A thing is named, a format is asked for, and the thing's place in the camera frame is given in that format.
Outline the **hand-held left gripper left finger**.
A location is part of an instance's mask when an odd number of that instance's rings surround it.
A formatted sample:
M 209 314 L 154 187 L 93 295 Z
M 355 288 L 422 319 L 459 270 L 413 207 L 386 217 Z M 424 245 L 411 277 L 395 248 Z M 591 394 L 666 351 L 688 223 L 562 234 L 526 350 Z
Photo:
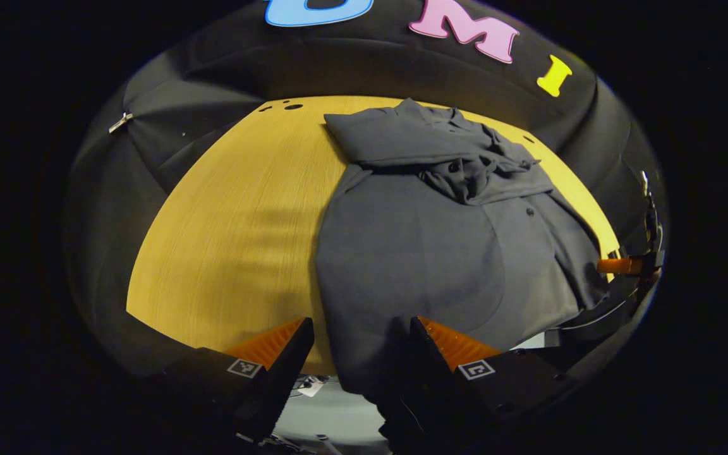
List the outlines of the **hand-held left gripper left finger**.
M 312 318 L 300 317 L 225 351 L 193 349 L 150 382 L 235 439 L 261 443 L 274 431 L 314 340 Z

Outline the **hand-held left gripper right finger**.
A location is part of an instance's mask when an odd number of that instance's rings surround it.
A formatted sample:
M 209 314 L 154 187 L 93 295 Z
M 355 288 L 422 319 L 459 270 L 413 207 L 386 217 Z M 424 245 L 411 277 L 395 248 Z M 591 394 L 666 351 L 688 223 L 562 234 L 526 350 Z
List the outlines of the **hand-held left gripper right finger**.
M 554 348 L 498 351 L 425 317 L 413 317 L 416 365 L 409 413 L 419 446 L 471 446 L 554 405 L 578 380 Z

